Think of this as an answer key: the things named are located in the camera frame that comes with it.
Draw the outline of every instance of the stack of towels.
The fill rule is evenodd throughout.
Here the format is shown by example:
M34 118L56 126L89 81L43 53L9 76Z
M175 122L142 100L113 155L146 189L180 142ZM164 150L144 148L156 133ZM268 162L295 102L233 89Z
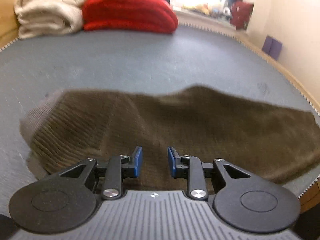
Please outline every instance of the stack of towels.
M83 26L81 6L86 0L16 0L19 38L44 34L64 35Z

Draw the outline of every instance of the purple object on wall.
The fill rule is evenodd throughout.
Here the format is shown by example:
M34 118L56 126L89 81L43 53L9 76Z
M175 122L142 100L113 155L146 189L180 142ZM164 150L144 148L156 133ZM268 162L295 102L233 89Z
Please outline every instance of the purple object on wall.
M263 44L262 51L270 55L270 57L278 60L280 56L280 52L282 49L282 43L277 41L276 39L270 37L269 35L266 37L266 40Z

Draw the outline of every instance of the silver screw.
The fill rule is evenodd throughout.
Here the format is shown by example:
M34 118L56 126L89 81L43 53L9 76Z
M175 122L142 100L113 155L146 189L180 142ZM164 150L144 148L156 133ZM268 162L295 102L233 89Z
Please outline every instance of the silver screw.
M195 190L191 191L191 196L196 197L196 198L202 198L205 195L207 195L207 193L202 189L195 189Z
M103 194L106 197L116 197L119 195L119 191L117 191L115 188L108 188L103 191Z

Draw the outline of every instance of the yellow object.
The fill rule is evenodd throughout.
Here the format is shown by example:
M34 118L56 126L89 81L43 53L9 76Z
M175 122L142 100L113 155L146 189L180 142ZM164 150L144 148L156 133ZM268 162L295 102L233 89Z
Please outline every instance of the yellow object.
M20 24L13 11L15 0L0 0L0 48L18 37Z

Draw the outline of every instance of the folded dark fabric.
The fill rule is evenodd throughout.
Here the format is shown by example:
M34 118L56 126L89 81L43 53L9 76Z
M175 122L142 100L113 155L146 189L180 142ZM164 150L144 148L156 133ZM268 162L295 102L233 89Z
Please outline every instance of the folded dark fabric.
M173 33L178 19L165 0L87 0L84 30L126 29Z
M125 180L139 189L185 189L183 179L170 177L168 146L203 162L223 158L276 183L320 163L312 113L197 86L160 96L65 90L30 111L20 131L50 173L142 146L141 176Z

